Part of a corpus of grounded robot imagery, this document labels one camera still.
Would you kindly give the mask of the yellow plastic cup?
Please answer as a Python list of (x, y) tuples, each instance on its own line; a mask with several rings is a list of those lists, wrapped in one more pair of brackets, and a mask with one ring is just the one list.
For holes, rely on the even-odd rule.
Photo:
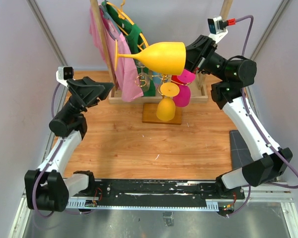
[(180, 92), (179, 86), (172, 82), (163, 83), (159, 88), (162, 100), (156, 110), (156, 116), (161, 121), (170, 121), (175, 117), (176, 105), (173, 97)]
[(137, 54), (121, 54), (118, 42), (115, 42), (114, 67), (118, 58), (129, 58), (140, 61), (148, 69), (167, 75), (181, 75), (186, 61), (186, 48), (182, 42), (158, 42)]

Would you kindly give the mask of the red plastic cup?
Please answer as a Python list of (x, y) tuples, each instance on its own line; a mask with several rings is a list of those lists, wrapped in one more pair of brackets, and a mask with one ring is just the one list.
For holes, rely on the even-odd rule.
[(172, 80), (173, 82), (180, 83), (180, 81), (178, 80), (178, 78), (177, 78), (176, 75), (173, 75), (173, 76), (171, 77), (171, 80)]

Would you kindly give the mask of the magenta plastic goblet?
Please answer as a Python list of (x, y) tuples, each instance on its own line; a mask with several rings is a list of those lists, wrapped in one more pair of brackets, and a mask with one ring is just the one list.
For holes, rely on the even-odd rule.
[(185, 69), (177, 78), (180, 83), (172, 82), (179, 87), (180, 91), (178, 95), (173, 97), (173, 101), (177, 107), (186, 107), (191, 100), (191, 90), (188, 85), (194, 81), (195, 74)]

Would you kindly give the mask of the blue plastic goblet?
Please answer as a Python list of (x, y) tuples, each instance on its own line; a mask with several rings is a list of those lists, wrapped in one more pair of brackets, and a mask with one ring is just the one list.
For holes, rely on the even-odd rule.
[(158, 74), (154, 74), (152, 76), (152, 80), (153, 80), (154, 84), (160, 84), (161, 83), (161, 78)]

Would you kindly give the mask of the clear wine glass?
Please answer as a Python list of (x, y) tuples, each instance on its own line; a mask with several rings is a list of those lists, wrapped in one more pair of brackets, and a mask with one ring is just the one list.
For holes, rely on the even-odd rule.
[(145, 66), (138, 60), (135, 60), (135, 65), (137, 69), (140, 70), (140, 73), (138, 74), (138, 81), (139, 81), (139, 87), (141, 87), (143, 92), (147, 92), (149, 90), (150, 86), (150, 79), (148, 77), (148, 74), (145, 73)]

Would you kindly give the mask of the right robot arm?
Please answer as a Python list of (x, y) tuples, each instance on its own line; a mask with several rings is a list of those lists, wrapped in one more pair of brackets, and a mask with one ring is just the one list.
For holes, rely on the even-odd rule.
[(212, 100), (234, 123), (252, 158), (251, 163), (216, 178), (216, 195), (227, 198), (235, 188), (257, 187), (281, 176), (293, 154), (290, 148), (280, 147), (270, 137), (242, 92), (245, 86), (254, 83), (256, 62), (244, 56), (225, 59), (216, 49), (215, 40), (200, 35), (186, 47), (185, 69), (192, 73), (205, 72), (221, 80), (211, 85)]

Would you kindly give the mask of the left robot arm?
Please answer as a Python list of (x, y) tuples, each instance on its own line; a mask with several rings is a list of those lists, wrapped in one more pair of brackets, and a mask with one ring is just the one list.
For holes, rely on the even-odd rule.
[(43, 163), (24, 176), (28, 208), (37, 212), (63, 212), (74, 195), (91, 196), (96, 192), (93, 172), (76, 171), (69, 178), (63, 178), (63, 174), (87, 133), (83, 113), (105, 100), (114, 84), (95, 82), (86, 76), (79, 80), (68, 79), (66, 85), (71, 96), (49, 123), (58, 140)]

